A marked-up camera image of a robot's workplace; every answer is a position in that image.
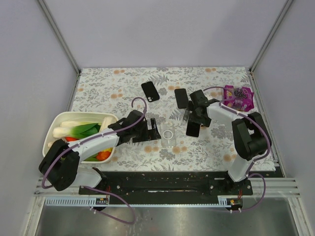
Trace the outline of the silver smartphone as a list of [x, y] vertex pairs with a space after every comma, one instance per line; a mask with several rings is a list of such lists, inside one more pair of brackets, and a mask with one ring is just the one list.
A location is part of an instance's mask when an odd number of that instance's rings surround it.
[[189, 121], [187, 124], [186, 135], [190, 137], [199, 137], [200, 124]]

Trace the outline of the clear magsafe phone case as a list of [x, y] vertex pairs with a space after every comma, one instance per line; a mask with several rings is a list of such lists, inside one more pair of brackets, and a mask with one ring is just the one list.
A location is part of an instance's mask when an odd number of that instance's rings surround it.
[[161, 146], [173, 148], [176, 146], [176, 133], [173, 123], [163, 122], [160, 124]]

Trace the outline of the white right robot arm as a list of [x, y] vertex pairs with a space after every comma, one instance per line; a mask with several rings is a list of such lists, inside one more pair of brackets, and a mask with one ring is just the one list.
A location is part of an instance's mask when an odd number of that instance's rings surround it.
[[237, 157], [227, 171], [228, 179], [231, 182], [243, 181], [254, 163], [267, 157], [271, 150], [271, 139], [261, 114], [253, 112], [247, 115], [216, 99], [209, 100], [202, 90], [189, 96], [186, 135], [198, 137], [200, 127], [208, 128], [213, 120], [223, 123], [232, 131], [237, 152]]

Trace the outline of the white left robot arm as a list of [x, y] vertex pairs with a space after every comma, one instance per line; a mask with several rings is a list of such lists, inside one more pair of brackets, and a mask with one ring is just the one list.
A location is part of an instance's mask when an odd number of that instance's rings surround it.
[[95, 168], [81, 168], [79, 165], [83, 161], [106, 148], [160, 138], [156, 120], [152, 118], [147, 121], [144, 113], [133, 110], [126, 118], [110, 124], [103, 131], [72, 144], [57, 140], [39, 165], [39, 171], [43, 174], [42, 188], [55, 188], [57, 191], [70, 186], [95, 188], [103, 175]]

